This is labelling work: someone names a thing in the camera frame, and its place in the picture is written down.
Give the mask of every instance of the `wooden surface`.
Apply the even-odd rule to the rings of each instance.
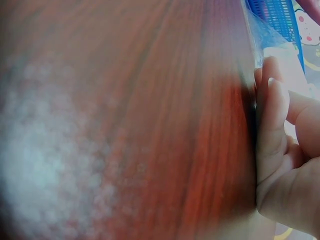
[[[250,238],[240,0],[2,0],[0,23],[8,236]]]

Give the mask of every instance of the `hand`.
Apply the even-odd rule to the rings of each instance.
[[[319,238],[320,102],[288,91],[273,57],[254,75],[257,208],[267,218]],[[297,140],[286,135],[285,120],[295,125]]]
[[[319,0],[296,0],[305,12],[320,25],[320,5]]]

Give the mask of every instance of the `fingernail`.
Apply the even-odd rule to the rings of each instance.
[[[271,84],[276,81],[273,77],[270,77],[269,80],[268,80],[268,87],[271,86]]]

